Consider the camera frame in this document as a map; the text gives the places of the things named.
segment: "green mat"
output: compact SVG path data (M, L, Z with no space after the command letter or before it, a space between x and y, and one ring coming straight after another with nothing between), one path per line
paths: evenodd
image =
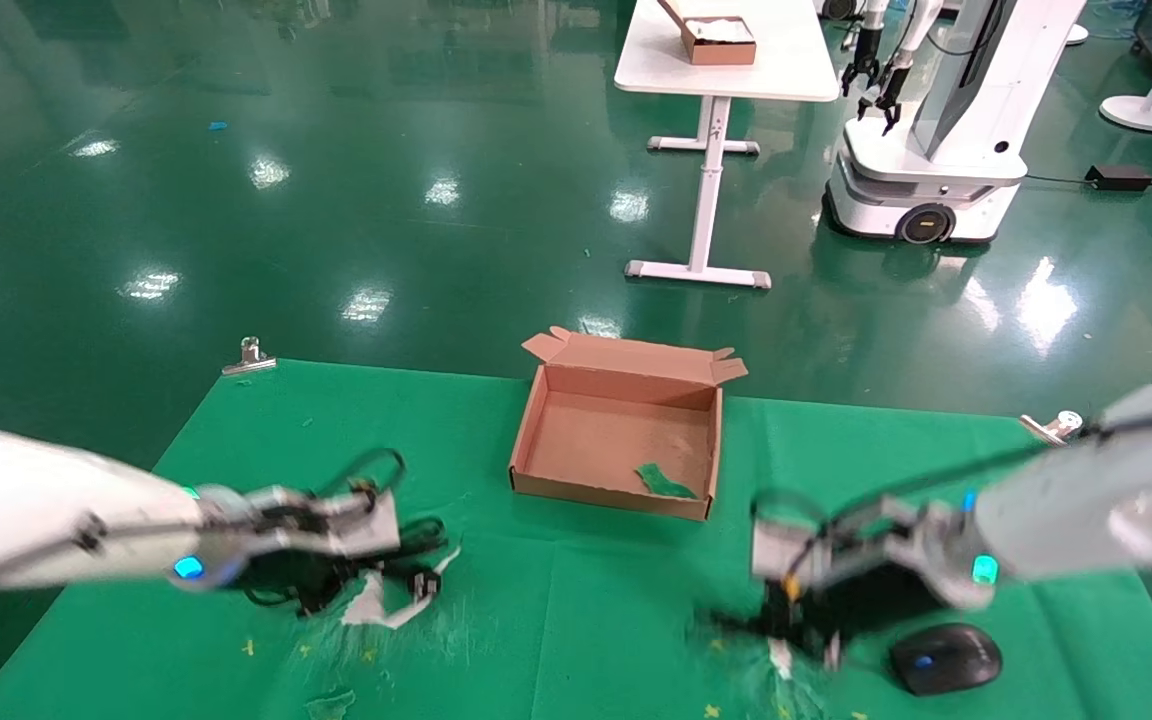
M836 507L1029 442L1014 420L730 397L718 500L696 524L511 493L524 382L291 361L245 381L212 388L157 471L311 488L358 450L401 448L399 509L435 511L463 543L444 594L393 632L165 582L70 588L0 673L0 719L1152 717L1152 605L1130 574L1001 589L970 621L1000 644L1005 674L933 698L878 670L887 638L812 684L799 660L787 684L765 642L695 624L697 609L758 602L755 488Z

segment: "computer mouse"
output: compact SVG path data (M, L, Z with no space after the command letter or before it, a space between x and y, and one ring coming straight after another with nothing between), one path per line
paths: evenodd
M890 647L892 673L910 694L950 694L996 679L1002 653L977 626L948 623L908 635Z

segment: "cardboard box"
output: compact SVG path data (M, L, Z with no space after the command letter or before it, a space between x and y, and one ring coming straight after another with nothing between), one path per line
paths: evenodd
M722 449L722 382L745 373L732 348L692 350L550 328L522 343L541 365L509 458L528 495L706 520ZM653 495L655 464L695 500Z
M758 54L758 41L755 33L749 31L749 25L740 15L721 15L721 17L687 17L679 9L675 0L659 0L664 12L669 13L669 18L679 26L682 35L682 46L687 48L687 59L691 65L753 65L755 55ZM728 22L740 23L744 28L744 37L749 40L705 40L696 37L694 31L696 23Z

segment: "white paper scrap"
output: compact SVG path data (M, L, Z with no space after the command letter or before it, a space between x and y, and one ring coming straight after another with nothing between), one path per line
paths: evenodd
M460 546L450 555L444 558L439 564L435 564L434 571L442 575L444 570L447 570L447 566L452 564L452 561L456 560L457 555L461 555ZM422 597L420 600L411 602L411 605L402 607L402 609L394 611L393 614L385 615L384 578L380 577L380 573L376 571L367 573L365 577L366 579L362 584L362 592L349 601L349 607L346 607L344 615L340 619L340 624L384 626L384 628L397 630L402 626L406 626L408 621L411 621L412 617L424 612L435 598L433 594Z
M740 20L688 20L687 29L696 36L696 40L708 41L753 41L749 28Z
M790 643L778 638L767 638L767 657L772 660L772 666L776 667L776 675L780 675L781 680L791 677L794 655L790 652Z

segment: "black power adapter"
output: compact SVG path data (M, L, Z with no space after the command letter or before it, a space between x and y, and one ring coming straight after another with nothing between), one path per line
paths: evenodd
M1144 192L1152 184L1151 174L1139 165L1092 165L1083 179L1096 190Z

